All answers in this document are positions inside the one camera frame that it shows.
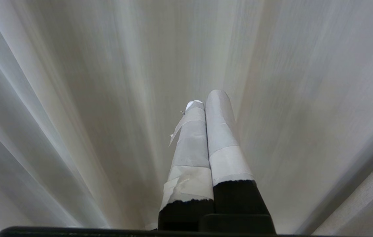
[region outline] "sheer curtain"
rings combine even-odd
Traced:
[[[0,1],[0,230],[155,228],[213,89],[278,233],[373,235],[373,1],[301,0]]]

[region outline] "curtain fold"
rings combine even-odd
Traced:
[[[301,0],[1,1],[0,230],[153,228],[213,89],[278,233],[373,235],[373,2]]]

